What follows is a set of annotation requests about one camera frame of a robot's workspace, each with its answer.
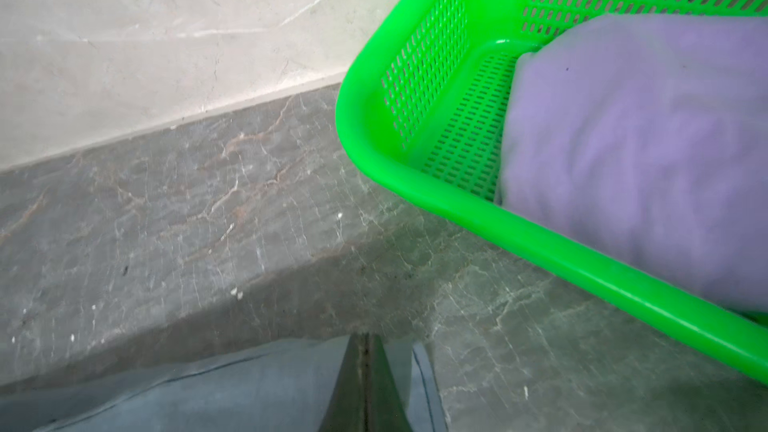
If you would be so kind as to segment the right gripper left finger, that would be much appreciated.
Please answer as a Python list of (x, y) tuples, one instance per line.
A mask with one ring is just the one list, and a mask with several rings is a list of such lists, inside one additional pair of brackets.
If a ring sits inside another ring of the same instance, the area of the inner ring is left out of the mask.
[(320, 432), (365, 430), (365, 335), (349, 338)]

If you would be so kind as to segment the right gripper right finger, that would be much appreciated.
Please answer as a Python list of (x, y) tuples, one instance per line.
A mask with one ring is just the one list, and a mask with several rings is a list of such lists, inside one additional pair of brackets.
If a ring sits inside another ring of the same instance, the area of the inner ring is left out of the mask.
[(364, 426), (368, 432), (411, 431), (382, 339), (364, 335)]

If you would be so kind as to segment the grey blue t shirt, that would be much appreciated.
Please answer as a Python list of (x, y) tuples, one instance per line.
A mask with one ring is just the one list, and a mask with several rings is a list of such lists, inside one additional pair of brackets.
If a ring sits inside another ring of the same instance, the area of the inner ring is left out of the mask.
[[(351, 335), (5, 394), (5, 431), (319, 431)], [(447, 427), (424, 346), (383, 341), (411, 431)]]

